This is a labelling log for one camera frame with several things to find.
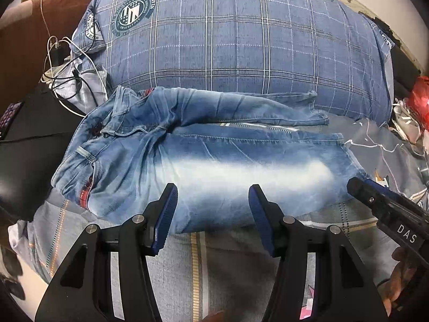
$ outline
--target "belt loop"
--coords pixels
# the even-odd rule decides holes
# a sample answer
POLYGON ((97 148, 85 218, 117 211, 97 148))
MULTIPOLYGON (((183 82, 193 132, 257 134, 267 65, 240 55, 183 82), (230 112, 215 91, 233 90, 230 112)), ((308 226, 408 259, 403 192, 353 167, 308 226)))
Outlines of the belt loop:
POLYGON ((83 157, 85 157, 89 162, 94 163, 95 161, 97 161, 97 159, 88 151, 86 151, 83 147, 78 146, 76 149, 76 152, 79 155, 82 155, 83 157))

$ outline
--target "gray bedding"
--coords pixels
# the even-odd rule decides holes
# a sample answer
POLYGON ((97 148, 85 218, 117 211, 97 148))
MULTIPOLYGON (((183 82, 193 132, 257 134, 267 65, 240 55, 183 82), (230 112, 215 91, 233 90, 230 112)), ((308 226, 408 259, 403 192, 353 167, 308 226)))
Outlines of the gray bedding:
MULTIPOLYGON (((366 172, 379 183, 428 209, 427 188, 419 168, 426 160, 389 130, 368 119, 329 114, 330 124, 310 127, 322 133, 342 133, 366 172)), ((249 129, 270 129, 249 126, 249 129)), ((328 206, 300 217, 308 226, 337 224, 348 236, 372 273, 374 282, 390 276, 397 246, 379 231, 369 209, 356 200, 328 206)), ((12 248, 48 283, 68 250, 89 223, 111 224, 52 191, 34 221, 9 228, 12 248)), ((253 227, 169 236, 165 248, 148 259, 152 286, 165 321, 195 321, 225 311, 226 321, 260 321, 267 306, 278 260, 264 251, 253 227)), ((314 257, 309 256, 303 306, 314 287, 314 257)), ((116 257, 112 260, 112 291, 121 317, 116 257)))

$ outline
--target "red tag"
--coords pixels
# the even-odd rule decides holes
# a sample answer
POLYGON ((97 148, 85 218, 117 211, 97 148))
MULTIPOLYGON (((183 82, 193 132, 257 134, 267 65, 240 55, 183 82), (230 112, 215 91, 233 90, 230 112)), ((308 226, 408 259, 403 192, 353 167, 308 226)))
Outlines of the red tag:
POLYGON ((144 91, 142 91, 143 93, 142 93, 142 96, 143 97, 147 97, 149 94, 151 94, 152 93, 152 91, 153 91, 154 89, 153 88, 149 88, 149 89, 147 89, 147 90, 144 90, 144 91))
POLYGON ((85 187, 82 189, 79 196, 80 206, 82 208, 85 208, 86 210, 88 209, 88 197, 89 197, 89 192, 92 189, 92 185, 93 185, 93 179, 92 177, 89 177, 88 182, 86 183, 85 187))

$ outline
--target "blue gripper pad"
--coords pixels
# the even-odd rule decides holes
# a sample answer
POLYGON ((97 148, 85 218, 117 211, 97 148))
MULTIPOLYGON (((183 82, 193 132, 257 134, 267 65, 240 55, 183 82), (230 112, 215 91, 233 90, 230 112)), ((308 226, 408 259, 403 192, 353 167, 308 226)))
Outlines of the blue gripper pad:
POLYGON ((399 202, 399 203, 401 202, 400 197, 397 193, 391 191, 388 188, 385 188, 384 186, 376 183, 375 181, 373 181, 371 179, 365 179, 365 184, 372 186, 374 189, 376 189, 378 192, 380 192, 384 196, 387 196, 396 202, 399 202))
POLYGON ((177 206, 177 187, 173 183, 168 183, 158 201, 159 216, 154 225, 154 242, 151 249, 154 254, 158 254, 160 249, 164 248, 171 221, 177 206))
POLYGON ((249 188, 249 206, 262 245, 272 257, 278 257, 286 241, 280 224, 284 216, 282 210, 278 204, 267 200, 258 184, 249 188))

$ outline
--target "pillow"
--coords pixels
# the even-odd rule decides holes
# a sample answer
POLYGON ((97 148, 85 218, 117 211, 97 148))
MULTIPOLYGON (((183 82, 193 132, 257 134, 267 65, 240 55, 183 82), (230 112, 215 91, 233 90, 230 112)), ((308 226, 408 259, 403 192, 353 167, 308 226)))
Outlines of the pillow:
POLYGON ((114 88, 316 91, 318 109, 390 119, 393 42, 338 0, 92 0, 73 41, 114 88))

